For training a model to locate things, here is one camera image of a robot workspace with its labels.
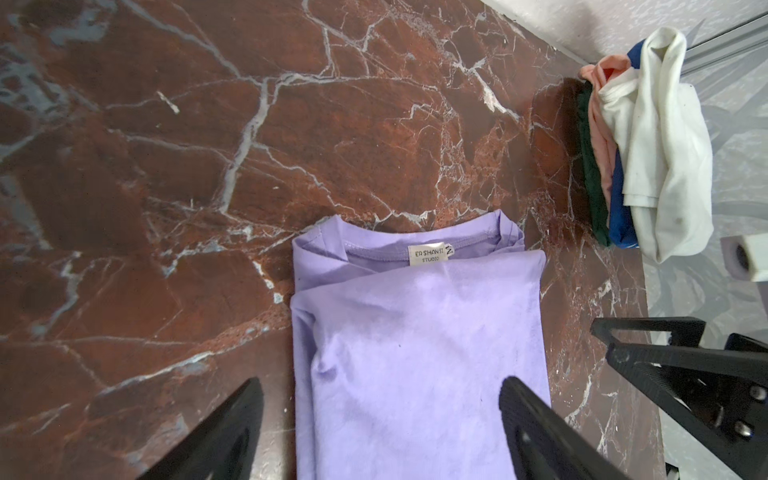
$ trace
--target white clothing tag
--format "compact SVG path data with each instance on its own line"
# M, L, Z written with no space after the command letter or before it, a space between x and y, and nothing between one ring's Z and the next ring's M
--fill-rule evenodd
M426 243L424 245L409 245L408 246L408 260L411 266L424 265L426 263L434 262L447 262L450 256L448 251L451 251L450 255L453 255L453 247L445 245L445 243Z

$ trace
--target white folded cloth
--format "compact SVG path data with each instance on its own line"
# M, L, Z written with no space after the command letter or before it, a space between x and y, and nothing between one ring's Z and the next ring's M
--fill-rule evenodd
M640 70L599 92L621 154L624 205L643 255L657 262L701 252L712 235L712 145L693 85L680 83L686 42L674 28L650 34Z

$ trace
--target purple shirt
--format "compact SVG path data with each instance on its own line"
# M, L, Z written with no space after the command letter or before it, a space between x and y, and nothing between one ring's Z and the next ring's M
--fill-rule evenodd
M408 246L447 242L409 265ZM299 480L515 478L498 394L550 402L540 250L500 210L381 233L332 217L293 241Z

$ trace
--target white wall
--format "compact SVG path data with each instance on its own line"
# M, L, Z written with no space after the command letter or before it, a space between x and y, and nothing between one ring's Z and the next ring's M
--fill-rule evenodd
M483 0L543 40L589 62L626 53L657 27L687 34L704 20L696 43L768 11L766 0Z

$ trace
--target reddish-brown marble countertop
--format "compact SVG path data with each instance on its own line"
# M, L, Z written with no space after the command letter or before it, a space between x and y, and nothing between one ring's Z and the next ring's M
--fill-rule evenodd
M0 6L0 476L132 478L259 376L254 478L291 478L290 241L501 208L548 264L552 402L632 478L657 410L594 316L645 314L599 247L578 69L479 0Z

